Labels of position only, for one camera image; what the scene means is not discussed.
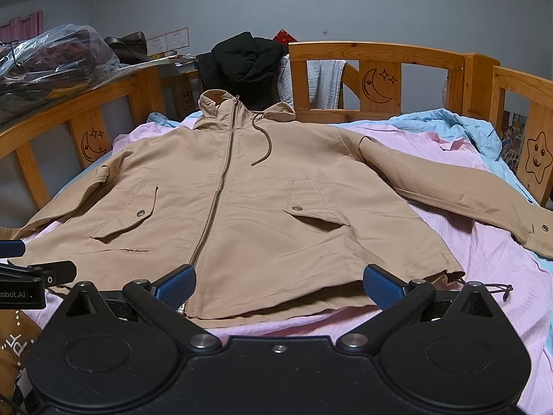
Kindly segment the tan hooded jacket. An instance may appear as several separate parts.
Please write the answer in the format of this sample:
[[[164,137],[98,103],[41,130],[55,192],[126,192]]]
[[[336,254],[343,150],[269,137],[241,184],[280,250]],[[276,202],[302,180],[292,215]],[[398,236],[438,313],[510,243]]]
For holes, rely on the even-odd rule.
[[[2,229],[29,240],[20,263],[70,260],[102,289],[189,264],[197,284],[181,308],[226,327],[367,305],[371,263],[406,281],[461,276],[414,202],[552,254],[552,214],[485,170],[301,123],[284,103],[255,114],[210,90],[200,108],[193,128],[128,144],[24,226]]]

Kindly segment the clear plastic bag of clothes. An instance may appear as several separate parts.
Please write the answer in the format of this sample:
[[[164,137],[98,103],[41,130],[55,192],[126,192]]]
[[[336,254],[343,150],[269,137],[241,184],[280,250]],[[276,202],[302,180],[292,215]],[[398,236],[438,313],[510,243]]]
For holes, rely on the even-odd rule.
[[[110,46],[89,25],[60,25],[1,45],[1,123],[94,86],[119,70]]]

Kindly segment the pink bed sheet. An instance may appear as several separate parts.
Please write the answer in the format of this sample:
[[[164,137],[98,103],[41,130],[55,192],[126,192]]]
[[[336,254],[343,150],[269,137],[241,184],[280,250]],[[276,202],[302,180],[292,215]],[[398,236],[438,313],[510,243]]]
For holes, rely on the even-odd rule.
[[[502,142],[489,122],[445,109],[361,120],[343,128],[370,135],[404,153],[457,166],[484,169],[518,193],[524,190],[500,158]],[[499,305],[521,335],[532,359],[531,377],[520,403],[529,414],[552,411],[552,262],[519,246],[509,232],[436,208],[416,208],[435,230],[471,280],[513,285],[515,292]],[[222,342],[232,336],[328,335],[337,339],[354,325],[370,320],[374,306],[347,307],[280,321],[241,322],[213,328]]]

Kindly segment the grey white towel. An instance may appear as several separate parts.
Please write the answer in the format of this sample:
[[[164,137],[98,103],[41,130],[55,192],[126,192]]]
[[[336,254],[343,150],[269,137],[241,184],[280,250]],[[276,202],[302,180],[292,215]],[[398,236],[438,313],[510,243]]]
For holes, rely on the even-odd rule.
[[[310,60],[308,66],[308,95],[312,109],[336,109],[338,107],[345,60]],[[293,106],[290,56],[280,59],[276,83],[280,99]]]

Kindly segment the brown leather bag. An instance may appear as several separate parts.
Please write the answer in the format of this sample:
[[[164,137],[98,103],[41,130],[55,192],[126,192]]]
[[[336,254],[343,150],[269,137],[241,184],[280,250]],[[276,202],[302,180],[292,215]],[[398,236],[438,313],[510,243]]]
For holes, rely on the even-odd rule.
[[[149,61],[145,34],[141,31],[122,38],[106,37],[104,41],[122,64],[136,65]]]

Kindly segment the pink curtain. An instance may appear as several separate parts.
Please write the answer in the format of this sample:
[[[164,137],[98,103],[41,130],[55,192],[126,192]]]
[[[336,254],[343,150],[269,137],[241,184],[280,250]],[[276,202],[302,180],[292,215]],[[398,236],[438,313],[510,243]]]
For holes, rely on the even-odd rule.
[[[44,30],[44,14],[42,10],[32,12],[23,17],[14,17],[0,26],[0,40],[4,43],[28,40],[40,35]]]

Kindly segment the wooden bed frame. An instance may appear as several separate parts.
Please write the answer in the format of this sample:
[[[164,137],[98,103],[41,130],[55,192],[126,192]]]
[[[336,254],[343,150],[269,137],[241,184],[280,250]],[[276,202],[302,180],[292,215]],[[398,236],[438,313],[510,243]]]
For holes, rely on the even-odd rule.
[[[541,205],[552,191],[552,82],[532,74],[500,66],[482,54],[455,54],[410,45],[375,42],[300,42],[290,46],[291,79],[295,104],[303,121],[350,123],[355,120],[387,120],[408,110],[404,99],[409,90],[428,92],[431,68],[445,78],[445,107],[459,115],[489,121],[502,129],[506,93],[529,100],[520,161],[519,182]],[[358,109],[308,107],[308,61],[344,60],[340,89],[359,101]],[[51,199],[40,172],[32,140],[49,130],[67,125],[70,140],[59,155],[71,156],[87,167],[110,150],[109,140],[100,141],[97,152],[86,154],[82,137],[105,128],[104,105],[119,99],[129,102],[133,124],[145,122],[149,113],[165,111],[164,90],[177,99],[181,93],[195,95],[203,89],[198,70],[162,76],[157,61],[144,63],[98,88],[31,111],[1,127],[1,156],[11,157],[13,167],[1,170],[1,219],[8,224],[25,221]]]

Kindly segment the black jacket on rail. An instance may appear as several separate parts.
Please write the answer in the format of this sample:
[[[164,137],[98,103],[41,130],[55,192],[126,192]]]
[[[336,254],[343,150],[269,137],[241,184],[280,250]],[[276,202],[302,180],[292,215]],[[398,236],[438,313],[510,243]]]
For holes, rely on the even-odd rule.
[[[250,111],[262,111],[279,100],[279,67],[286,54],[287,46],[243,32],[197,55],[196,60],[205,90],[239,95]]]

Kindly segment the white paper wall notices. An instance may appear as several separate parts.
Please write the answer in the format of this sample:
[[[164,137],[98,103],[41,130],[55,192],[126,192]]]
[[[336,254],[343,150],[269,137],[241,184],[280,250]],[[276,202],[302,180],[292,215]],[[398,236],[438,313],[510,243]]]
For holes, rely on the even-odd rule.
[[[147,53],[149,55],[165,54],[171,50],[180,50],[189,47],[189,32],[188,28],[184,27],[179,30],[159,35],[153,38],[148,38],[146,41]]]

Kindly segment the red paper wall decoration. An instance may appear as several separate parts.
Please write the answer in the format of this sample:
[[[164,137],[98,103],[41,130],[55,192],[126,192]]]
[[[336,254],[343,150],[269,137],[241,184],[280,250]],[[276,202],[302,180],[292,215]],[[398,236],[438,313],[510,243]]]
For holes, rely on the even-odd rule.
[[[280,29],[273,40],[285,46],[297,42],[297,39],[284,29]]]

